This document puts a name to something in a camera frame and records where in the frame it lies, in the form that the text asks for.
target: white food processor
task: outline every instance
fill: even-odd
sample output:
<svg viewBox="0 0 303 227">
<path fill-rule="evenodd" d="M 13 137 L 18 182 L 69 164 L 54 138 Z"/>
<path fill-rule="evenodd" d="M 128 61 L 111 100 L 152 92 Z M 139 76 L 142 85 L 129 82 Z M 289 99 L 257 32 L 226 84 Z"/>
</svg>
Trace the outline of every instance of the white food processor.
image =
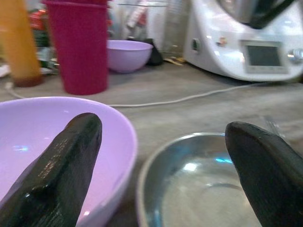
<svg viewBox="0 0 303 227">
<path fill-rule="evenodd" d="M 297 0 L 192 0 L 185 59 L 247 81 L 303 73 L 303 17 Z"/>
</svg>

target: purple bowl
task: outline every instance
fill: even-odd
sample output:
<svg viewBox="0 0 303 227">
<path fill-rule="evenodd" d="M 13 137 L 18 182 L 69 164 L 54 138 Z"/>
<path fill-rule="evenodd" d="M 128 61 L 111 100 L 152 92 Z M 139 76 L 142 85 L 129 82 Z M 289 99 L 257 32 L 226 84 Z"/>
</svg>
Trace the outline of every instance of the purple bowl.
<svg viewBox="0 0 303 227">
<path fill-rule="evenodd" d="M 129 181 L 137 155 L 137 138 L 128 119 L 95 101 L 42 97 L 0 103 L 0 200 L 65 125 L 85 112 L 99 116 L 103 136 L 77 227 L 106 224 Z"/>
<path fill-rule="evenodd" d="M 152 53 L 152 45 L 128 41 L 108 40 L 108 67 L 116 72 L 128 73 L 143 67 Z"/>
</svg>

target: stainless steel bowl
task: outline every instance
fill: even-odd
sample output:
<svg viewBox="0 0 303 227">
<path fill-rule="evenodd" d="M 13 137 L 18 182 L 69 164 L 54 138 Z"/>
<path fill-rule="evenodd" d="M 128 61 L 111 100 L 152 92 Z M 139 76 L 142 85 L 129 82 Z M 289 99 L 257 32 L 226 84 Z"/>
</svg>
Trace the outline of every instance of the stainless steel bowl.
<svg viewBox="0 0 303 227">
<path fill-rule="evenodd" d="M 260 227 L 223 133 L 194 133 L 144 164 L 137 188 L 141 227 Z"/>
</svg>

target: red plastic cup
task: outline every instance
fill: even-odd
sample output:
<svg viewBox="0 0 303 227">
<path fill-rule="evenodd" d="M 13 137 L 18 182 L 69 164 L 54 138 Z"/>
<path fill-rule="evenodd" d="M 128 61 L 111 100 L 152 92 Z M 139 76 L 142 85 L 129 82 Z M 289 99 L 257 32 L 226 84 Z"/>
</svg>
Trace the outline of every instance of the red plastic cup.
<svg viewBox="0 0 303 227">
<path fill-rule="evenodd" d="M 107 88 L 107 1 L 44 0 L 66 92 L 92 95 Z"/>
</svg>

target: concrete countertop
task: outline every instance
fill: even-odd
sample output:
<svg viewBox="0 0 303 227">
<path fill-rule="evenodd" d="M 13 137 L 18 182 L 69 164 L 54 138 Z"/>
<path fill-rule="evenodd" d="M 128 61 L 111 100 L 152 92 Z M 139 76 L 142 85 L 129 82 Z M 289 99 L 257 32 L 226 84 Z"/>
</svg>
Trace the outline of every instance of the concrete countertop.
<svg viewBox="0 0 303 227">
<path fill-rule="evenodd" d="M 4 89 L 9 78 L 0 79 L 0 101 L 12 100 Z M 81 96 L 105 104 L 141 104 L 169 101 L 212 90 L 248 85 L 184 65 L 164 64 L 133 74 L 110 75 L 109 89 Z M 45 83 L 32 88 L 16 88 L 25 97 L 71 96 L 66 94 L 59 76 L 46 76 Z M 164 143 L 193 132 L 224 132 L 227 123 L 247 121 L 262 125 L 261 116 L 271 115 L 282 133 L 297 150 L 303 147 L 303 85 L 265 84 L 237 89 L 171 105 L 119 108 L 133 123 L 139 138 L 139 156 L 131 183 L 117 213 L 107 226 L 134 227 L 136 179 L 146 158 Z"/>
</svg>

